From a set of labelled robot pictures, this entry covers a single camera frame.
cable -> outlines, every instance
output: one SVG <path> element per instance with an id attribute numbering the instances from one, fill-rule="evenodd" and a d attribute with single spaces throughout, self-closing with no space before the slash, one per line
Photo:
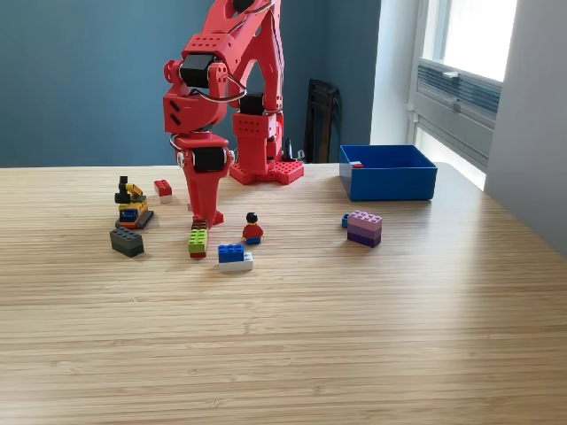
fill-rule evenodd
<path id="1" fill-rule="evenodd" d="M 245 86 L 243 86 L 240 83 L 240 81 L 237 80 L 232 74 L 230 74 L 230 73 L 227 74 L 227 78 L 229 80 L 231 80 L 232 82 L 234 82 L 242 90 L 242 92 L 238 93 L 237 95 L 230 96 L 230 97 L 211 97 L 211 96 L 207 95 L 206 93 L 203 93 L 199 89 L 193 89 L 189 93 L 189 96 L 200 95 L 201 97 L 208 100 L 209 102 L 215 102 L 216 104 L 229 104 L 230 102 L 234 102 L 235 100 L 242 99 L 244 96 L 246 96 L 248 94 L 247 88 Z"/>

wooden table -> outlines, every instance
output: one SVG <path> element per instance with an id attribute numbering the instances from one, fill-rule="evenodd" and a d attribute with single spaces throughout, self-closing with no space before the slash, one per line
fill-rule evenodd
<path id="1" fill-rule="evenodd" d="M 135 259 L 109 240 L 120 174 L 156 212 Z M 353 204 L 337 165 L 225 179 L 201 262 L 176 167 L 0 183 L 2 425 L 567 423 L 566 262 L 449 166 L 431 203 Z M 375 250 L 346 241 L 355 209 L 384 217 Z M 221 274 L 250 211 L 254 270 Z"/>

lavender lego brick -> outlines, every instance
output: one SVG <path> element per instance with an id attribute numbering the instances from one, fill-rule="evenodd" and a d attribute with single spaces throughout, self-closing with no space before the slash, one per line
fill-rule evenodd
<path id="1" fill-rule="evenodd" d="M 374 248 L 382 242 L 381 236 L 378 239 L 369 239 L 367 237 L 356 235 L 354 233 L 347 233 L 346 239 L 348 239 L 349 241 L 360 243 L 362 245 L 369 246 L 370 248 Z"/>
<path id="2" fill-rule="evenodd" d="M 379 228 L 378 230 L 368 230 L 367 228 L 360 228 L 354 224 L 349 224 L 346 230 L 348 233 L 367 237 L 368 239 L 378 239 L 382 235 L 382 228 Z"/>
<path id="3" fill-rule="evenodd" d="M 382 217 L 364 211 L 355 211 L 348 216 L 348 224 L 376 232 L 382 227 Z"/>

lego stack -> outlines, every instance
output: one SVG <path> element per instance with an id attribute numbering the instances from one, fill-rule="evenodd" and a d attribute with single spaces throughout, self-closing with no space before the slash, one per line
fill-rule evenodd
<path id="1" fill-rule="evenodd" d="M 349 241 L 374 248 L 382 242 L 382 217 L 364 211 L 351 212 L 346 230 Z"/>
<path id="2" fill-rule="evenodd" d="M 153 188 L 156 190 L 156 195 L 159 197 L 160 204 L 169 204 L 173 202 L 174 196 L 171 186 L 165 180 L 156 180 L 153 183 Z"/>
<path id="3" fill-rule="evenodd" d="M 192 259 L 203 259 L 206 257 L 206 246 L 208 244 L 208 229 L 206 220 L 193 220 L 189 242 L 187 247 Z"/>
<path id="4" fill-rule="evenodd" d="M 219 246 L 219 268 L 222 272 L 240 272 L 252 270 L 252 254 L 245 252 L 241 243 Z"/>

lego minifigure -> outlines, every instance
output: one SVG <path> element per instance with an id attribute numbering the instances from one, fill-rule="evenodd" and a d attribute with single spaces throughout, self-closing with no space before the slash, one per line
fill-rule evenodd
<path id="1" fill-rule="evenodd" d="M 264 236 L 264 231 L 258 224 L 258 215 L 256 212 L 246 214 L 246 222 L 248 223 L 242 232 L 242 242 L 246 241 L 247 245 L 257 245 Z"/>

